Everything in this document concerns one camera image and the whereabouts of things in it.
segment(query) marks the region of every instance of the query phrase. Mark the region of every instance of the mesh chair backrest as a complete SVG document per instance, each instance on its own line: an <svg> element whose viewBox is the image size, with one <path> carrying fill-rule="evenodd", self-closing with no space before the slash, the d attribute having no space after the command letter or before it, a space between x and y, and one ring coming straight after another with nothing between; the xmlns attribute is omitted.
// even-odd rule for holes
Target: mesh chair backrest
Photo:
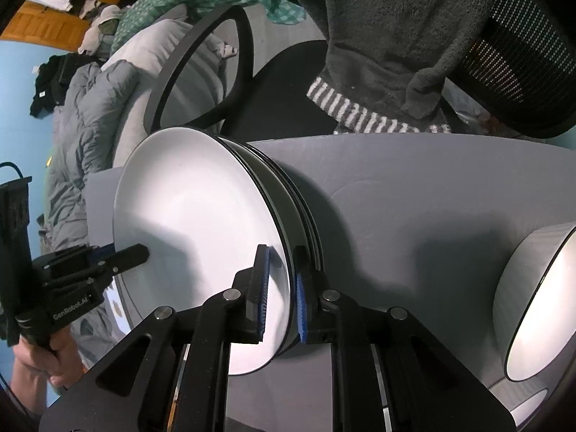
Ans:
<svg viewBox="0 0 576 432"><path fill-rule="evenodd" d="M576 123L575 52L536 0L496 0L450 79L509 127L550 138Z"/></svg>

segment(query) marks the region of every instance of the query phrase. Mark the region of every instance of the stack of plates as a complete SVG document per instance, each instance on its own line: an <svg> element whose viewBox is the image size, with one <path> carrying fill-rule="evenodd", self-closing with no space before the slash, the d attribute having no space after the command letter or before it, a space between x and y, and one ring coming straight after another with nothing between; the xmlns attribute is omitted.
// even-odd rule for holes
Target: stack of plates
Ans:
<svg viewBox="0 0 576 432"><path fill-rule="evenodd" d="M271 247L264 340L232 345L231 375L262 368L296 340L295 247L322 269L312 217L283 171L251 146L191 128L161 130L132 153L116 192L114 243L150 250L120 277L139 314L132 328L160 305L201 305L252 266L258 244Z"/></svg>

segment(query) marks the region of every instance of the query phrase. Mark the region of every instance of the gray tabletop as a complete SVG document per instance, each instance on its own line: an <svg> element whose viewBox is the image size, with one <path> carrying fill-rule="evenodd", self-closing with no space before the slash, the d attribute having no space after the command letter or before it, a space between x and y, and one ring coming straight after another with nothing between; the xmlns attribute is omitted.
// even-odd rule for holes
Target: gray tabletop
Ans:
<svg viewBox="0 0 576 432"><path fill-rule="evenodd" d="M432 134L255 146L286 170L310 207L333 288L368 307L406 307L485 385L503 377L492 327L496 285L530 232L576 220L576 153ZM91 243L111 241L117 177L113 170L88 181L89 233L99 240ZM575 350L572 339L541 373L551 390ZM331 389L329 348L297 346L259 372L231 377L228 414L267 432L326 432Z"/></svg>

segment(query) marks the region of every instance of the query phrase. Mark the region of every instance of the forearm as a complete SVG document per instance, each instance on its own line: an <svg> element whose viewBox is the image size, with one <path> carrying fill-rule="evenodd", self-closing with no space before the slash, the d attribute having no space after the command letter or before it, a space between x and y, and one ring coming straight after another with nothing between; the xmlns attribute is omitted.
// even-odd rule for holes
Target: forearm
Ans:
<svg viewBox="0 0 576 432"><path fill-rule="evenodd" d="M18 359L14 360L10 388L22 405L35 414L42 414L46 409L47 382L42 374L36 374L24 366Z"/></svg>

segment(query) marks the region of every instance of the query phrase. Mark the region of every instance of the striped trim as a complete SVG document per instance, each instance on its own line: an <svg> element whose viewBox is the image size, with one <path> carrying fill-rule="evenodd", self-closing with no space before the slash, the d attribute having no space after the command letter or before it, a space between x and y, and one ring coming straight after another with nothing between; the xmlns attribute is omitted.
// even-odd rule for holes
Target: striped trim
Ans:
<svg viewBox="0 0 576 432"><path fill-rule="evenodd" d="M334 134L352 132L363 133L419 133L420 129L405 122L399 122L394 118L381 116L378 112L369 111L367 108L353 102L341 93L329 86L320 76L317 76L310 85L306 96L318 105L323 111L338 122ZM429 125L425 132L450 133L450 126Z"/></svg>

